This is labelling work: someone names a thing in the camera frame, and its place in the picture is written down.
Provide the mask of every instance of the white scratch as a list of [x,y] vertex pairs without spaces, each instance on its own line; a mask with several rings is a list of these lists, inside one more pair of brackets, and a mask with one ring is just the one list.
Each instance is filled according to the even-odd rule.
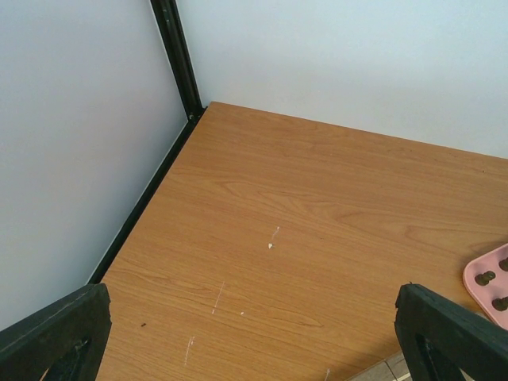
[[184,366],[187,366],[187,357],[189,357],[189,349],[191,349],[191,345],[194,343],[195,336],[189,339],[189,344],[187,344],[187,352],[185,353],[185,363]]
[[398,377],[397,379],[394,379],[394,381],[403,381],[404,379],[408,379],[409,377],[411,377],[411,374],[410,373],[407,373],[405,375],[401,375],[400,377]]
[[271,235],[271,240],[270,241],[273,241],[273,239],[275,238],[275,236],[277,235],[277,233],[279,232],[279,229],[280,229],[280,226],[277,226],[277,229],[275,229],[275,231],[273,232],[273,234]]
[[212,315],[215,314],[215,309],[217,308],[217,304],[219,303],[219,298],[222,294],[222,289],[224,288],[224,282],[222,282],[221,290],[219,291],[219,295],[217,296],[217,300],[215,301],[214,309],[212,310]]
[[[273,234],[271,235],[271,239],[270,241],[273,241],[273,239],[275,238],[275,236],[277,235],[277,233],[279,232],[280,230],[280,226],[277,226],[277,229],[275,229],[275,231],[273,232]],[[273,244],[270,242],[268,244],[268,248],[273,248]]]

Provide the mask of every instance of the black metal frame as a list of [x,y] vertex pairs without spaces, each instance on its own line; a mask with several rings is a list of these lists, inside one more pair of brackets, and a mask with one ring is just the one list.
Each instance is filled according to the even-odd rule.
[[151,0],[153,13],[189,120],[203,112],[176,0]]
[[0,379],[91,381],[110,335],[104,284],[86,285],[0,332]]
[[508,332],[418,285],[402,286],[395,332],[414,381],[508,379]]
[[121,227],[120,232],[108,248],[101,263],[90,277],[89,283],[101,282],[106,271],[113,263],[115,256],[120,251],[121,246],[125,243],[125,240],[127,240],[134,225],[141,217],[144,209],[152,199],[152,196],[155,194],[164,176],[167,174],[167,171],[169,171],[169,168],[182,150],[183,145],[186,143],[187,139],[194,131],[195,126],[198,124],[199,119],[205,112],[199,97],[198,86],[196,85],[194,71],[192,70],[191,58],[187,50],[185,36],[183,35],[182,23],[176,7],[176,1],[151,0],[151,3],[188,122],[150,181],[150,184],[134,206],[133,211]]

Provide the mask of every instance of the pink silicone mold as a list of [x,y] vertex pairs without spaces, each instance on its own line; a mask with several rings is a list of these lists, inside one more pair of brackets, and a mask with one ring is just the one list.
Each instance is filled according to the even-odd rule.
[[[508,297],[508,271],[502,270],[499,265],[499,262],[506,258],[508,258],[508,244],[472,260],[464,269],[463,274],[464,285],[469,294],[478,302],[485,314],[504,329],[508,329],[508,310],[496,310],[492,306],[492,301]],[[481,286],[476,282],[476,276],[485,274],[487,271],[494,272],[495,278],[489,280],[488,276],[480,277],[480,282],[488,281],[488,284]]]

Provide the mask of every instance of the wood grain surface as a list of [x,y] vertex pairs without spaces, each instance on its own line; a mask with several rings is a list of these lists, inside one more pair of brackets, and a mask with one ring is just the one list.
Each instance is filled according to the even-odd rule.
[[508,241],[508,160],[213,103],[108,271],[100,380],[347,379]]

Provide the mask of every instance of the wooden desk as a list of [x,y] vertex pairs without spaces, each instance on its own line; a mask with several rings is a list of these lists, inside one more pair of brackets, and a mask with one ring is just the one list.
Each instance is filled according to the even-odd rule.
[[478,310],[507,233],[508,160],[213,103],[105,277],[98,379],[346,379],[402,284]]

